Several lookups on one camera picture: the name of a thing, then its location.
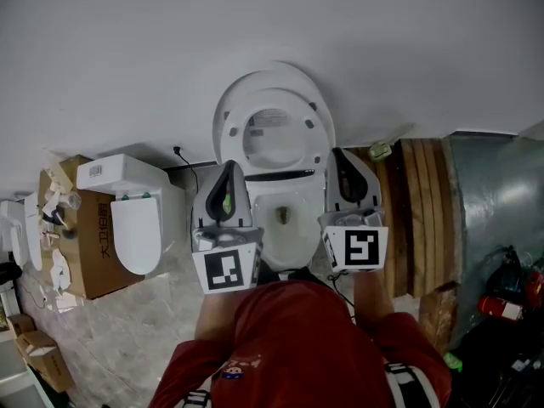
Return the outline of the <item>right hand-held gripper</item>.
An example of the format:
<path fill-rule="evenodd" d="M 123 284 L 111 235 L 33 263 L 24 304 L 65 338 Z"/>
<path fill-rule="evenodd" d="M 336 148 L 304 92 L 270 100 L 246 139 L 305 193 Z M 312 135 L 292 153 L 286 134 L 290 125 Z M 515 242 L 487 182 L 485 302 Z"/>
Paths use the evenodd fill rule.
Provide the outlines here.
<path fill-rule="evenodd" d="M 380 183 L 373 170 L 357 155 L 333 148 L 327 159 L 326 210 L 336 212 L 319 218 L 333 273 L 384 268 L 388 227 L 383 225 L 381 204 Z M 349 207 L 362 209 L 339 212 Z"/>

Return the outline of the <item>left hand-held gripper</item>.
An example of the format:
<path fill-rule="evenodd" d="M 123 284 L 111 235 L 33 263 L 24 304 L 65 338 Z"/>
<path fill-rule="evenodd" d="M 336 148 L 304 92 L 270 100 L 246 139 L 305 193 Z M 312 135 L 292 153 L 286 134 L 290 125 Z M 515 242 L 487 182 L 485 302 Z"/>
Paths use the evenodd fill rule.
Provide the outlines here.
<path fill-rule="evenodd" d="M 240 165 L 212 170 L 193 204 L 193 262 L 203 292 L 239 292 L 257 285 L 264 231 L 252 226 L 251 204 Z M 220 228 L 209 225 L 240 228 Z"/>

